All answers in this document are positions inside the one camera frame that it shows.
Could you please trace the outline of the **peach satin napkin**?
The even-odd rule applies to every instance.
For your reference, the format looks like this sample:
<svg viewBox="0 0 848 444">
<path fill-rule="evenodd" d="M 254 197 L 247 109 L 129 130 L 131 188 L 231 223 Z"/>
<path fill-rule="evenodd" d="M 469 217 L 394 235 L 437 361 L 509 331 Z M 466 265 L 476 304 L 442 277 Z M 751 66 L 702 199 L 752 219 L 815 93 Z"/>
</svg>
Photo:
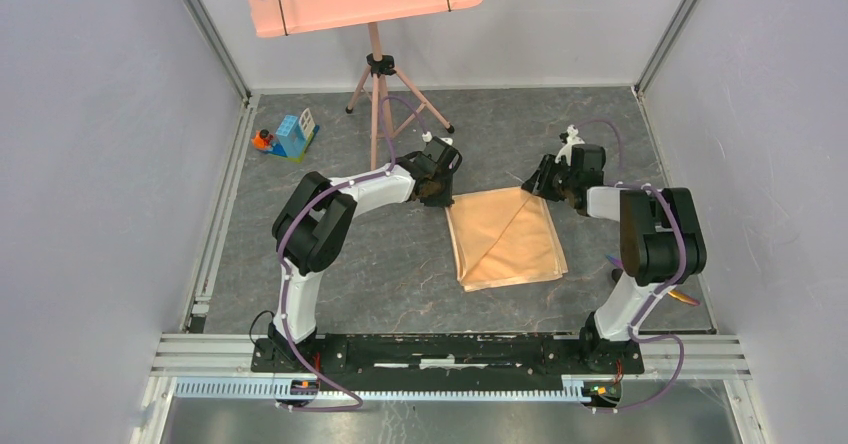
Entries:
<svg viewBox="0 0 848 444">
<path fill-rule="evenodd" d="M 548 282 L 568 272 L 546 201 L 518 187 L 458 195 L 446 210 L 466 292 Z"/>
</svg>

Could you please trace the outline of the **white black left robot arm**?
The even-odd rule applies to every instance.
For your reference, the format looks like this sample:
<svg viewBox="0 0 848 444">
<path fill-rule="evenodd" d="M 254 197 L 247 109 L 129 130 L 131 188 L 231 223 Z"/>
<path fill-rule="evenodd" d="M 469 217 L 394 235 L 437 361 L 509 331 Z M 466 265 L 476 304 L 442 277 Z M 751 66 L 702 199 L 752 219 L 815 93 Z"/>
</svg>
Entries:
<svg viewBox="0 0 848 444">
<path fill-rule="evenodd" d="M 453 177 L 461 153 L 449 139 L 434 138 L 420 151 L 394 156 L 374 170 L 328 178 L 303 176 L 272 226 L 281 267 L 277 310 L 269 338 L 275 356 L 290 371 L 314 358 L 317 294 L 324 272 L 340 255 L 353 220 L 388 205 L 453 204 Z"/>
</svg>

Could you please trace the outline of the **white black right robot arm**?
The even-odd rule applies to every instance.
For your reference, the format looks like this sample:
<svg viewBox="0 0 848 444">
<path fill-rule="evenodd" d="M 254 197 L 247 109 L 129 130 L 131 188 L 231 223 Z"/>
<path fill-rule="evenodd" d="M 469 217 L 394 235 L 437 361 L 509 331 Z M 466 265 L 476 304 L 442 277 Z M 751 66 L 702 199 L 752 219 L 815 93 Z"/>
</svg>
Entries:
<svg viewBox="0 0 848 444">
<path fill-rule="evenodd" d="M 620 276 L 604 304 L 580 331 L 577 356 L 591 372 L 632 358 L 639 330 L 660 300 L 700 274 L 707 250 L 693 194 L 686 187 L 608 185 L 606 151 L 576 144 L 563 156 L 546 154 L 522 190 L 567 202 L 578 214 L 619 225 Z"/>
</svg>

